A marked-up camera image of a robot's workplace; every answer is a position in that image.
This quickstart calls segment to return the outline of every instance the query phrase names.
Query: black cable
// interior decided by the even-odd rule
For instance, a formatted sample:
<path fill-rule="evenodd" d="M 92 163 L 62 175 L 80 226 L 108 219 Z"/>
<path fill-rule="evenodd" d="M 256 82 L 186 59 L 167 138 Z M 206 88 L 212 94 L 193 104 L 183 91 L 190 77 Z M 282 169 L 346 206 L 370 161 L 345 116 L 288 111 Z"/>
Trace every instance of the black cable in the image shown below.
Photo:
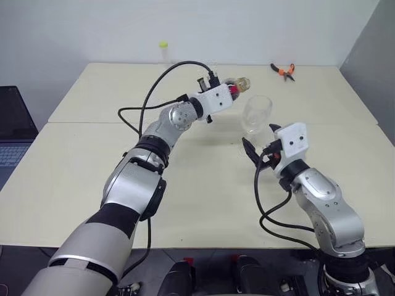
<path fill-rule="evenodd" d="M 268 219 L 270 222 L 272 222 L 272 223 L 274 223 L 274 224 L 277 224 L 277 225 L 279 225 L 279 226 L 286 225 L 286 226 L 284 226 L 284 227 L 287 227 L 287 228 L 299 228 L 299 229 L 301 229 L 301 227 L 304 227 L 304 226 L 293 225 L 293 224 L 279 223 L 279 222 L 277 222 L 276 220 L 271 219 L 271 218 L 268 216 L 268 214 L 265 212 L 265 210 L 263 209 L 262 204 L 260 203 L 260 199 L 259 199 L 259 190 L 258 190 L 259 173 L 260 173 L 260 168 L 261 168 L 261 166 L 262 166 L 262 160 L 263 160 L 263 158 L 264 158 L 264 153 L 262 153 L 262 154 L 260 155 L 260 157 L 259 157 L 259 161 L 258 161 L 258 165 L 257 165 L 257 169 L 256 169 L 256 171 L 255 171 L 255 177 L 254 177 L 254 193 L 255 193 L 255 199 L 256 199 L 256 202 L 257 202 L 259 211 L 260 211 L 260 213 L 262 214 L 262 217 L 260 217 L 260 219 L 259 219 L 260 227 L 262 227 L 262 229 L 263 229 L 264 231 L 266 231 L 267 233 L 269 233 L 269 234 L 271 234 L 271 235 L 273 235 L 273 236 L 275 236 L 275 237 L 278 237 L 278 238 L 280 238 L 280 239 L 285 239 L 285 240 L 291 241 L 291 242 L 297 242 L 298 244 L 305 245 L 306 247 L 310 248 L 310 249 L 313 250 L 315 253 L 317 253 L 317 252 L 318 252 L 318 249 L 315 248 L 313 245 L 310 245 L 309 243 L 304 242 L 303 240 L 300 240 L 300 239 L 295 239 L 295 238 L 293 238 L 293 237 L 288 237 L 288 236 L 283 236 L 283 235 L 281 235 L 281 234 L 277 234 L 277 233 L 275 233 L 275 232 L 269 230 L 268 228 L 266 228 L 266 227 L 264 226 L 264 224 L 263 224 L 264 219 Z M 287 202 L 289 202 L 289 200 L 291 199 L 291 196 L 292 196 L 292 192 L 289 191 L 289 192 L 288 192 L 287 198 L 286 198 L 282 203 L 280 203 L 280 204 L 278 204 L 277 206 L 271 208 L 268 212 L 273 213 L 275 210 L 278 210 L 279 208 L 281 208 L 282 206 L 284 206 Z"/>
<path fill-rule="evenodd" d="M 264 153 L 262 153 L 259 157 L 259 162 L 257 165 L 257 169 L 255 171 L 255 177 L 254 177 L 254 192 L 255 192 L 255 198 L 256 198 L 256 202 L 259 208 L 260 213 L 262 214 L 262 216 L 264 217 L 264 219 L 268 219 L 270 222 L 272 222 L 273 224 L 279 225 L 281 227 L 286 227 L 286 228 L 293 228 L 293 229 L 301 229 L 301 230 L 306 230 L 306 231 L 310 231 L 310 232 L 314 232 L 314 229 L 307 227 L 307 226 L 301 226 L 301 225 L 295 225 L 295 224 L 287 224 L 287 223 L 282 223 L 279 222 L 277 220 L 274 220 L 273 218 L 269 217 L 267 213 L 265 213 L 265 210 L 262 207 L 262 204 L 260 203 L 260 199 L 259 199 L 259 192 L 258 192 L 258 178 L 259 178 L 259 174 L 260 174 L 260 168 L 262 166 L 262 160 L 264 159 Z M 284 200 L 284 202 L 282 202 L 281 204 L 277 205 L 276 207 L 283 207 L 285 204 L 287 204 L 289 202 L 289 200 L 291 199 L 291 196 L 289 196 L 288 199 Z"/>
<path fill-rule="evenodd" d="M 47 252 L 45 252 L 43 248 L 37 247 L 37 249 L 39 249 L 40 252 L 43 253 L 44 255 L 46 255 L 47 257 L 52 258 L 52 255 L 50 255 L 50 254 L 48 254 Z"/>
<path fill-rule="evenodd" d="M 145 254 L 136 262 L 134 262 L 132 265 L 130 265 L 122 274 L 122 279 L 133 269 L 135 269 L 137 266 L 142 264 L 142 262 L 148 257 L 149 252 L 151 251 L 151 219 L 147 219 L 148 222 L 148 243 L 147 243 L 147 250 Z"/>
<path fill-rule="evenodd" d="M 155 83 L 151 86 L 151 88 L 150 88 L 150 90 L 148 91 L 148 94 L 147 94 L 147 96 L 146 96 L 146 98 L 145 98 L 145 100 L 144 100 L 143 107 L 141 108 L 140 122 L 139 122 L 139 126 L 138 126 L 138 129 L 139 129 L 139 137 L 141 137 L 141 131 L 142 131 L 142 129 L 143 129 L 144 111 L 145 111 L 145 109 L 147 109 L 146 106 L 147 106 L 149 97 L 151 96 L 152 92 L 154 91 L 154 89 L 156 88 L 156 86 L 158 85 L 158 83 L 163 79 L 164 76 L 166 76 L 166 75 L 167 75 L 170 71 L 172 71 L 174 68 L 177 68 L 177 67 L 182 66 L 182 65 L 198 65 L 198 66 L 201 66 L 201 67 L 205 68 L 205 69 L 209 72 L 209 74 L 212 75 L 212 70 L 211 70 L 207 65 L 205 65 L 204 63 L 196 62 L 196 61 L 194 61 L 194 60 L 185 60 L 185 61 L 183 61 L 183 62 L 179 62 L 179 63 L 177 63 L 177 64 L 174 64 L 174 65 L 172 65 L 171 67 L 169 67 L 168 69 L 166 69 L 166 71 L 163 72 L 163 73 L 161 74 L 161 76 L 160 76 L 158 79 L 156 79 Z"/>
<path fill-rule="evenodd" d="M 161 107 L 163 107 L 163 106 L 170 105 L 170 104 L 177 103 L 177 102 L 179 102 L 178 99 L 172 100 L 172 101 L 168 101 L 168 102 L 164 102 L 164 103 L 159 104 L 159 105 L 156 105 L 156 106 L 146 107 L 146 110 L 152 110 L 152 109 L 161 108 Z M 127 126 L 129 126 L 133 131 L 135 131 L 138 135 L 140 135 L 139 130 L 138 130 L 137 128 L 135 128 L 131 123 L 129 123 L 129 122 L 125 119 L 125 117 L 122 116 L 122 112 L 123 112 L 123 111 L 126 111 L 126 110 L 141 110 L 141 109 L 142 109 L 142 107 L 124 107 L 124 108 L 118 109 L 118 117 L 119 117 Z"/>
<path fill-rule="evenodd" d="M 318 274 L 317 274 L 317 289 L 318 289 L 318 294 L 320 296 L 324 296 L 322 290 L 322 276 L 323 276 L 323 261 L 320 260 L 320 265 L 318 266 Z"/>

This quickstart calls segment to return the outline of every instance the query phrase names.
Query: white wall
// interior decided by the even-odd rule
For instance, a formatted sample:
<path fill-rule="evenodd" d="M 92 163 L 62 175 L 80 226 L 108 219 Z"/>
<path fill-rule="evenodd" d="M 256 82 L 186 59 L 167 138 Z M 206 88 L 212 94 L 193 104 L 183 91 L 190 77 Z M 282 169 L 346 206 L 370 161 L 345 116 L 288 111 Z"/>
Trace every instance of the white wall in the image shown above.
<path fill-rule="evenodd" d="M 0 0 L 0 85 L 41 128 L 90 61 L 341 65 L 378 0 Z"/>

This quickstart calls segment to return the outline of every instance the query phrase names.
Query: laptop keyboard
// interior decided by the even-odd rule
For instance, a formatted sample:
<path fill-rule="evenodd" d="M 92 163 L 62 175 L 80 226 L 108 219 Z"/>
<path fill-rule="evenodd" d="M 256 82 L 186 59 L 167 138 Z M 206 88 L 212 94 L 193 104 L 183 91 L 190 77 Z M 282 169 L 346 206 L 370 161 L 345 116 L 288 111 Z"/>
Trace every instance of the laptop keyboard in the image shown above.
<path fill-rule="evenodd" d="M 0 146 L 0 168 L 16 167 L 29 146 Z"/>

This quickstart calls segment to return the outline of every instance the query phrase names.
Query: yellow cap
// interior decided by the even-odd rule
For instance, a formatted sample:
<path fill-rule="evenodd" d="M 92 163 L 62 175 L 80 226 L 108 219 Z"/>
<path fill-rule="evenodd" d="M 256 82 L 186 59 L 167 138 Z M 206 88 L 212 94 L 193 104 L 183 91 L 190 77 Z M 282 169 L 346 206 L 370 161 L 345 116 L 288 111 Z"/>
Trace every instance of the yellow cap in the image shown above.
<path fill-rule="evenodd" d="M 160 43 L 159 43 L 159 47 L 160 48 L 167 48 L 167 46 L 168 46 L 168 44 L 167 44 L 167 41 L 161 41 Z"/>

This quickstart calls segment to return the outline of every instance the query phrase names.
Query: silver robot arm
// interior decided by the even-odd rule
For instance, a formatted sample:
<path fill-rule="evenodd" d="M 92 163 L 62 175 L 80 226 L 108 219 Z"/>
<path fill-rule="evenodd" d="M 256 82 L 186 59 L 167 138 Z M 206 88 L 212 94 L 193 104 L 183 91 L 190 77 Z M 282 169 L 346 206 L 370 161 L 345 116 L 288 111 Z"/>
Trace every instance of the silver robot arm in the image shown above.
<path fill-rule="evenodd" d="M 162 200 L 161 174 L 178 138 L 194 121 L 209 121 L 210 114 L 231 107 L 248 88 L 246 78 L 228 80 L 163 109 L 110 175 L 100 210 L 74 230 L 23 295 L 110 295 L 122 278 L 138 222 L 153 216 Z"/>
<path fill-rule="evenodd" d="M 280 184 L 293 190 L 299 206 L 309 216 L 325 254 L 325 282 L 333 288 L 331 295 L 379 295 L 374 274 L 362 255 L 362 220 L 343 199 L 339 185 L 304 162 L 309 148 L 306 125 L 270 127 L 275 140 L 263 150 L 268 161 L 262 167 L 273 168 Z M 248 156 L 256 163 L 255 148 L 247 140 L 243 142 Z"/>

